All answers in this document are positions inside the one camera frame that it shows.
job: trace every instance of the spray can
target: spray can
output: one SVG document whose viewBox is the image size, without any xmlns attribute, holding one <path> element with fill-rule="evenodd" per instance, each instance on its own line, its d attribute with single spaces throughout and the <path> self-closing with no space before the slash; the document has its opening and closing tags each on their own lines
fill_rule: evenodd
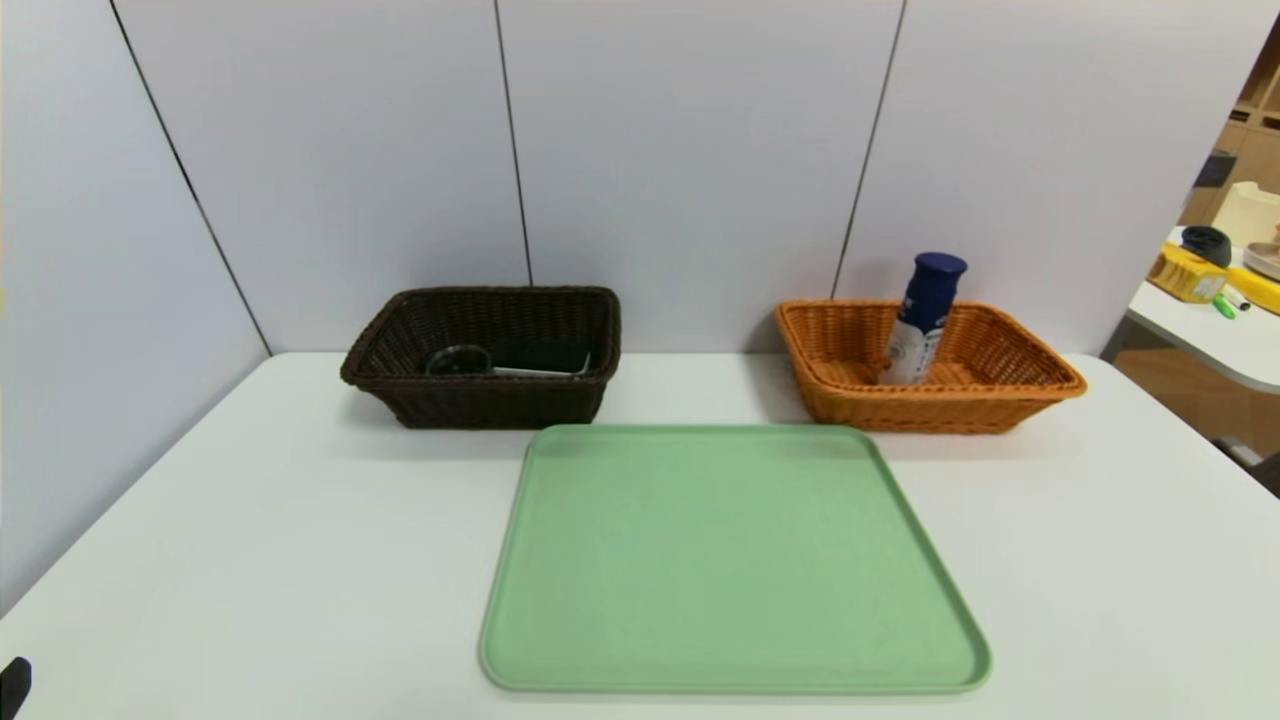
<svg viewBox="0 0 1280 720">
<path fill-rule="evenodd" d="M 969 269 L 964 260 L 946 252 L 915 256 L 915 274 L 897 310 L 897 323 L 888 341 L 888 361 L 879 384 L 914 386 L 924 382 L 942 341 L 956 283 Z"/>
</svg>

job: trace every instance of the white wall panel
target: white wall panel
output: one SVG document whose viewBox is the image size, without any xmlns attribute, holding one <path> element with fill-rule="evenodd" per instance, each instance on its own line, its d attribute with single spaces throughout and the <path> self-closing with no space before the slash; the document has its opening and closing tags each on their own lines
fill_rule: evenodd
<svg viewBox="0 0 1280 720">
<path fill-rule="evenodd" d="M 910 0 L 838 297 L 955 252 L 961 297 L 1105 345 L 1275 19 L 1275 0 Z"/>
<path fill-rule="evenodd" d="M 492 3 L 116 5 L 273 350 L 346 350 L 399 290 L 529 282 Z"/>
<path fill-rule="evenodd" d="M 626 348 L 777 347 L 831 293 L 899 0 L 499 0 L 534 282 Z"/>
<path fill-rule="evenodd" d="M 0 611 L 266 357 L 110 5 L 4 10 Z"/>
</svg>

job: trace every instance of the green tray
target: green tray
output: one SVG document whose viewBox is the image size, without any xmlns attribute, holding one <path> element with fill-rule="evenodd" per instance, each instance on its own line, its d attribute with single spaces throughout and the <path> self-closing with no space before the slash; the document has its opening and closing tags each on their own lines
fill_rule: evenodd
<svg viewBox="0 0 1280 720">
<path fill-rule="evenodd" d="M 559 425 L 480 662 L 512 691 L 914 694 L 982 684 L 991 653 L 858 430 Z"/>
</svg>

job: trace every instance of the wicker basket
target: wicker basket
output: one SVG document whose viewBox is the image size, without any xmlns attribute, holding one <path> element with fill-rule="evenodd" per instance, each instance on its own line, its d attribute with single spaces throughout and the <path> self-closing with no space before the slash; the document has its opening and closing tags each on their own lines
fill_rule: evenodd
<svg viewBox="0 0 1280 720">
<path fill-rule="evenodd" d="M 436 350 L 498 338 L 571 340 L 590 369 L 566 378 L 428 375 Z M 347 360 L 342 379 L 372 393 L 406 428 L 531 429 L 590 423 L 618 368 L 621 309 L 603 287 L 442 287 L 392 297 Z"/>
<path fill-rule="evenodd" d="M 796 382 L 819 423 L 904 433 L 1002 433 L 1036 413 L 1083 395 L 1070 365 L 1012 318 L 956 302 L 922 386 L 877 386 L 899 304 L 852 300 L 783 302 Z"/>
</svg>

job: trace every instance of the floor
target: floor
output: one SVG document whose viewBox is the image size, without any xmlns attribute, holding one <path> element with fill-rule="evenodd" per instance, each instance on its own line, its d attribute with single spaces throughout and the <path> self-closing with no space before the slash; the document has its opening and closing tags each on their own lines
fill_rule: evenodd
<svg viewBox="0 0 1280 720">
<path fill-rule="evenodd" d="M 1280 451 L 1280 395 L 1244 388 L 1172 347 L 1126 350 L 1115 366 L 1202 436 L 1234 436 L 1263 457 Z"/>
</svg>

